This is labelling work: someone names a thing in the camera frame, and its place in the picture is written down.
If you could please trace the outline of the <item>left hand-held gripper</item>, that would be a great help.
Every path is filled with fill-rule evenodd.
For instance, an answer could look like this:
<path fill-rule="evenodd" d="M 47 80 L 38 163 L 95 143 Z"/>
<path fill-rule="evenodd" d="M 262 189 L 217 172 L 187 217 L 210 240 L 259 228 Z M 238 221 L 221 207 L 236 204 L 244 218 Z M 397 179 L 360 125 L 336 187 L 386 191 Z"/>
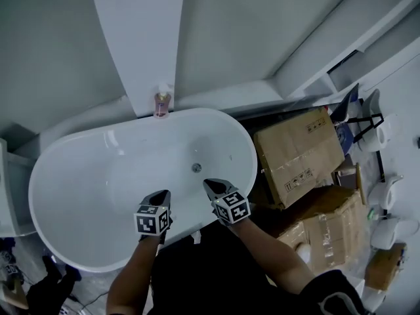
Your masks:
<path fill-rule="evenodd" d="M 158 190 L 147 195 L 134 214 L 136 232 L 140 240 L 155 236 L 160 243 L 165 243 L 168 229 L 173 222 L 171 218 L 171 192 Z"/>

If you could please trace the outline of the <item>person's right forearm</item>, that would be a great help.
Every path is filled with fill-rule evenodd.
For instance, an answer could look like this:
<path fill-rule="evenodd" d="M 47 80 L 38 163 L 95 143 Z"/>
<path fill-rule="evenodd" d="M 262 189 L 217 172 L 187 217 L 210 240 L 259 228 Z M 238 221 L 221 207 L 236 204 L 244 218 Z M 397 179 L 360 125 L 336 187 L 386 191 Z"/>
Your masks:
<path fill-rule="evenodd" d="M 231 225 L 264 273 L 280 288 L 298 295 L 313 279 L 308 265 L 287 244 L 246 218 Z"/>

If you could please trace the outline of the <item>white oval bathtub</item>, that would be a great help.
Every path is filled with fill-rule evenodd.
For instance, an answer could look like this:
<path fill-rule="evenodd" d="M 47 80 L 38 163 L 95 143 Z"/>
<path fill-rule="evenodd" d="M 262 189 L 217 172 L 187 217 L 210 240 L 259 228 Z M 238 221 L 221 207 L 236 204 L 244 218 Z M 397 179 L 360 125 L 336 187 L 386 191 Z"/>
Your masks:
<path fill-rule="evenodd" d="M 171 244 L 215 220 L 205 179 L 227 180 L 248 194 L 256 175 L 245 128 L 224 112 L 195 108 L 58 139 L 35 163 L 28 200 L 35 229 L 55 257 L 103 273 L 133 254 L 140 237 L 134 214 L 147 195 L 171 192 Z"/>

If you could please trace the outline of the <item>plain brown cardboard box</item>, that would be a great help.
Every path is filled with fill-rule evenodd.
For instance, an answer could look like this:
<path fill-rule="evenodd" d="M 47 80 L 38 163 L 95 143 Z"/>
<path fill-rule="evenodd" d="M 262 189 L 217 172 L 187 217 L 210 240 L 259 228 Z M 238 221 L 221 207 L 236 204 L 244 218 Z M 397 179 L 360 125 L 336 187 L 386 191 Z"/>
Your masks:
<path fill-rule="evenodd" d="M 274 209 L 287 209 L 345 160 L 335 126 L 324 107 L 256 132 L 253 142 Z"/>

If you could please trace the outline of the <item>pink pump soap bottle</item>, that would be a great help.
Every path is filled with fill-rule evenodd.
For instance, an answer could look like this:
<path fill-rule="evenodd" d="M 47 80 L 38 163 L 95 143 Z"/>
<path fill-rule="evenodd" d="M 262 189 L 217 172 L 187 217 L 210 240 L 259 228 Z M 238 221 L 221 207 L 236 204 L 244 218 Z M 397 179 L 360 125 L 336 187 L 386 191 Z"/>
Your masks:
<path fill-rule="evenodd" d="M 168 83 L 160 83 L 154 95 L 154 117 L 163 119 L 169 115 L 169 107 L 172 99 L 172 86 Z"/>

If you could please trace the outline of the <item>tape-wrapped cardboard box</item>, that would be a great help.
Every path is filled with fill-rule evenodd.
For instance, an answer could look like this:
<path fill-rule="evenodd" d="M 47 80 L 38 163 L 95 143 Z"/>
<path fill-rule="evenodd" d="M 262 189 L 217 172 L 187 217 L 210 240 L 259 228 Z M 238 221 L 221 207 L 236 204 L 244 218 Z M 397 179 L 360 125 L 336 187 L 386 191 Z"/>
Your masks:
<path fill-rule="evenodd" d="M 258 208 L 253 218 L 276 239 L 303 221 L 312 246 L 312 271 L 322 273 L 358 257 L 367 242 L 366 215 L 359 190 L 324 186 L 311 190 L 282 211 Z"/>

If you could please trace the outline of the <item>white vanity cabinet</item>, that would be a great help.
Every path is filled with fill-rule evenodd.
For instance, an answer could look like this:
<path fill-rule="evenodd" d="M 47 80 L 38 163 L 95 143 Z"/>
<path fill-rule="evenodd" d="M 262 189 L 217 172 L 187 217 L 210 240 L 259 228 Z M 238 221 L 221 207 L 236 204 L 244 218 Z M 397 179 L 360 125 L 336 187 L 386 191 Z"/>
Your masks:
<path fill-rule="evenodd" d="M 35 161 L 12 154 L 0 138 L 0 238 L 36 232 L 30 214 L 28 189 Z"/>

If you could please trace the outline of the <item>toilet brush with green base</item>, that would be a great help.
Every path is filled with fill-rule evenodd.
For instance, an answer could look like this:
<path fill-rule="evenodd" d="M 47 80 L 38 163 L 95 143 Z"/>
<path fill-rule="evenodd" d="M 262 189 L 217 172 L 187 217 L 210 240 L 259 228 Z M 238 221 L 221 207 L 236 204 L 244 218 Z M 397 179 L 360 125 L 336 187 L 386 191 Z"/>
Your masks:
<path fill-rule="evenodd" d="M 383 219 L 387 219 L 388 216 L 387 214 L 380 214 L 378 211 L 374 210 L 374 208 L 371 208 L 369 210 L 369 213 L 367 214 L 367 220 L 369 222 L 373 222 L 373 221 L 380 221 Z"/>

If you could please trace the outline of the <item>blue chair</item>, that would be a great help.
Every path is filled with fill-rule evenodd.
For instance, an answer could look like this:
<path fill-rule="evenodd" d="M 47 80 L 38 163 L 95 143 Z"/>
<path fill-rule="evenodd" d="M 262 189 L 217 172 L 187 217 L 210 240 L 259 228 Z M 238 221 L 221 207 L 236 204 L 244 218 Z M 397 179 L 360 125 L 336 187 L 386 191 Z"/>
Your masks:
<path fill-rule="evenodd" d="M 351 102 L 356 102 L 358 100 L 358 89 L 359 83 L 357 83 L 344 97 L 340 102 L 338 107 L 333 110 L 330 115 L 330 119 L 335 127 L 335 132 L 339 143 L 341 145 L 344 155 L 347 155 L 350 147 L 353 144 L 354 136 L 350 127 L 348 126 L 348 107 Z"/>

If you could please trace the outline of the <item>white toilet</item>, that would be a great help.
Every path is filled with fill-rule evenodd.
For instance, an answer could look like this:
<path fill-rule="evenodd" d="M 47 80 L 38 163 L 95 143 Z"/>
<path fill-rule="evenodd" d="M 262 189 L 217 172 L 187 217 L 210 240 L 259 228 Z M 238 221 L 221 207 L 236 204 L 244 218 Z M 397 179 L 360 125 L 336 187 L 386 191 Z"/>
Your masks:
<path fill-rule="evenodd" d="M 382 150 L 398 134 L 400 128 L 401 124 L 398 115 L 389 114 L 380 125 L 363 134 L 358 145 L 363 152 Z"/>
<path fill-rule="evenodd" d="M 368 203 L 391 210 L 396 202 L 396 184 L 403 179 L 403 175 L 395 175 L 387 182 L 378 182 L 368 195 Z"/>
<path fill-rule="evenodd" d="M 389 218 L 381 220 L 375 227 L 370 245 L 376 249 L 389 250 L 397 241 L 405 241 L 420 231 L 417 219 Z"/>

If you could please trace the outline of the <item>medium grey roller blind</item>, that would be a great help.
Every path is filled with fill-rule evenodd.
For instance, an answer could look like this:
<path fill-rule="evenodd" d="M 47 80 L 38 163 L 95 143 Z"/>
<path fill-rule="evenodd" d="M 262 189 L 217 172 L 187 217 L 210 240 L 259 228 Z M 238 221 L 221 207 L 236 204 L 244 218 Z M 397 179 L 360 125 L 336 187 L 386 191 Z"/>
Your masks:
<path fill-rule="evenodd" d="M 342 0 L 184 0 L 178 99 L 270 77 Z"/>

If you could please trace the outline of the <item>grey chair with black legs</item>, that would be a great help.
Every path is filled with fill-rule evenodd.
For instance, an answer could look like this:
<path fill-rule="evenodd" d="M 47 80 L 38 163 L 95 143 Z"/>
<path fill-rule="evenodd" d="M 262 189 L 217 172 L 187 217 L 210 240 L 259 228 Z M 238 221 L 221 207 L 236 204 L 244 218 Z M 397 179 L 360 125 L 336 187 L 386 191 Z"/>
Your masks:
<path fill-rule="evenodd" d="M 356 123 L 359 126 L 359 133 L 354 136 L 354 143 L 359 142 L 363 134 L 372 128 L 376 128 L 384 121 L 380 106 L 380 91 L 375 89 L 368 98 L 363 101 L 362 114 L 358 117 L 350 117 L 347 123 Z"/>

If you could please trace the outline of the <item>small cardboard box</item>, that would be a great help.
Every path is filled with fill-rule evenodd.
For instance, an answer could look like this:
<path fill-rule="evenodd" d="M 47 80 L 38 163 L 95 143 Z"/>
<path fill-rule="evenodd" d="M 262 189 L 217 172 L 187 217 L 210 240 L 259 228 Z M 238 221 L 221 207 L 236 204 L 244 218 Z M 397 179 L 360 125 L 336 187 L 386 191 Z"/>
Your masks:
<path fill-rule="evenodd" d="M 406 243 L 395 243 L 390 249 L 378 249 L 365 270 L 365 285 L 387 291 L 391 285 L 407 249 Z"/>

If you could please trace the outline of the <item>wide grey roller blind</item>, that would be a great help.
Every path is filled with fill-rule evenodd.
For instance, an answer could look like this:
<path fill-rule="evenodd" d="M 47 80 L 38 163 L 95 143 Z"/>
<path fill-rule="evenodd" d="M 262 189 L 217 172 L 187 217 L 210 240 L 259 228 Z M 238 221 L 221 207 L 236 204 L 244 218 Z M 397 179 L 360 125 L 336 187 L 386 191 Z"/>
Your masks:
<path fill-rule="evenodd" d="M 0 0 L 0 131 L 39 133 L 124 94 L 94 0 Z"/>

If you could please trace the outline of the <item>wooden chair frame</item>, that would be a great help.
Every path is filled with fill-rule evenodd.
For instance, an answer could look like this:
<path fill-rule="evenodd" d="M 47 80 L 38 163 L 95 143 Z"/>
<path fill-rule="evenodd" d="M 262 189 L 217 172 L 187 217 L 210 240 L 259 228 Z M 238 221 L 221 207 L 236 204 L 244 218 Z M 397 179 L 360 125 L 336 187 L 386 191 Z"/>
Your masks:
<path fill-rule="evenodd" d="M 356 163 L 355 165 L 340 165 L 336 170 L 334 170 L 332 177 L 334 184 L 338 186 L 359 190 L 362 203 L 365 206 L 367 205 L 359 163 Z"/>

